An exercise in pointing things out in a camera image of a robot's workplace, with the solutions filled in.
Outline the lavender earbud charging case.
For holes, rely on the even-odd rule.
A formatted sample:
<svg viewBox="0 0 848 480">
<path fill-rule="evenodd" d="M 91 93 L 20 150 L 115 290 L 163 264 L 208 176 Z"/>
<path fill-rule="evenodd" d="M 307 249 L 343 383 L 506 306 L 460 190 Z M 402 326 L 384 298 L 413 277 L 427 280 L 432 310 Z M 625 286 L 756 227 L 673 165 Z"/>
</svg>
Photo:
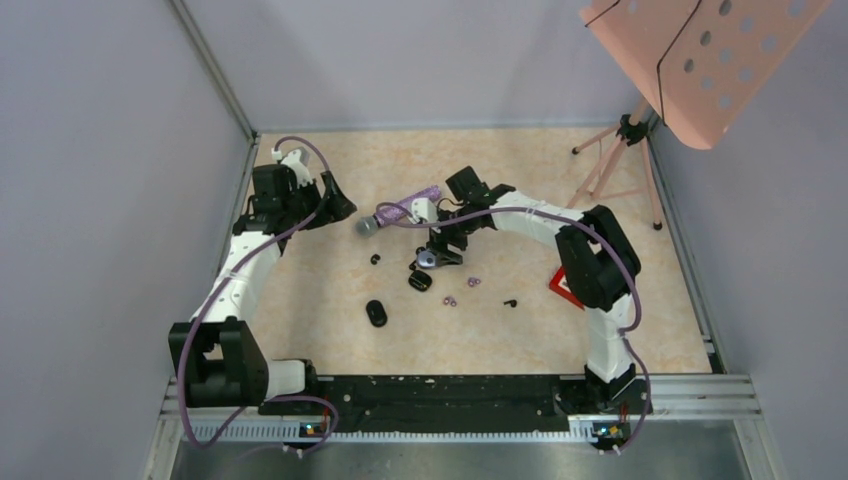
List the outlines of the lavender earbud charging case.
<svg viewBox="0 0 848 480">
<path fill-rule="evenodd" d="M 438 267 L 437 256 L 430 251 L 422 251 L 417 255 L 417 264 L 422 269 L 432 269 Z"/>
</svg>

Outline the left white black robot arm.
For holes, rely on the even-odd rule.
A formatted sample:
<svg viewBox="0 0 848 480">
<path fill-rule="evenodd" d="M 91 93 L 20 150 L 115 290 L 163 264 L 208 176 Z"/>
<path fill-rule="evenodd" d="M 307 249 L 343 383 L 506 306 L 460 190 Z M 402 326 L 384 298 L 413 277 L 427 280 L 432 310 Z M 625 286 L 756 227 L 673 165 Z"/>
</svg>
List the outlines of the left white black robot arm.
<svg viewBox="0 0 848 480">
<path fill-rule="evenodd" d="M 282 396 L 297 413 L 319 404 L 314 369 L 302 359 L 269 360 L 249 326 L 264 285 L 294 233 L 340 222 L 356 205 L 325 170 L 265 165 L 252 173 L 248 209 L 232 228 L 229 254 L 193 317 L 171 327 L 168 344 L 186 408 L 259 406 Z"/>
</svg>

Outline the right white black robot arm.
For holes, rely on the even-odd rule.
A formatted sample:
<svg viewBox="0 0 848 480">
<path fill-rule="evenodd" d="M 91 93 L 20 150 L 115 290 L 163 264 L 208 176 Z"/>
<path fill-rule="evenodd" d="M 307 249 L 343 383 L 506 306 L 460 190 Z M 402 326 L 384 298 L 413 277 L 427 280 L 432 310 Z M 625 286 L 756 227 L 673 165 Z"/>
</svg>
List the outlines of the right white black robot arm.
<svg viewBox="0 0 848 480">
<path fill-rule="evenodd" d="M 472 167 L 451 176 L 447 186 L 458 202 L 454 210 L 428 198 L 412 203 L 410 220 L 429 228 L 419 265 L 461 264 L 469 236 L 483 228 L 555 249 L 567 286 L 588 315 L 587 400 L 600 412 L 614 411 L 636 375 L 626 335 L 642 320 L 635 289 L 641 262 L 614 213 L 603 205 L 587 211 L 556 206 L 506 184 L 489 187 Z"/>
</svg>

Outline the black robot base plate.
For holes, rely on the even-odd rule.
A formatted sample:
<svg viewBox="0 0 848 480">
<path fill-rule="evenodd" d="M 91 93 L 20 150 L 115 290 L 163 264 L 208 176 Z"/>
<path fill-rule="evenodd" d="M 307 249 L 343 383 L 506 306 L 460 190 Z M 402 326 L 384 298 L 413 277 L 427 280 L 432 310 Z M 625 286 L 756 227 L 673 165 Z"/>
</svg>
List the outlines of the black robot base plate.
<svg viewBox="0 0 848 480">
<path fill-rule="evenodd" d="M 612 399 L 583 376 L 466 375 L 311 377 L 288 401 L 253 394 L 262 415 L 327 413 L 336 433 L 506 434 L 565 432 L 580 415 L 640 415 L 647 386 L 633 380 Z"/>
</svg>

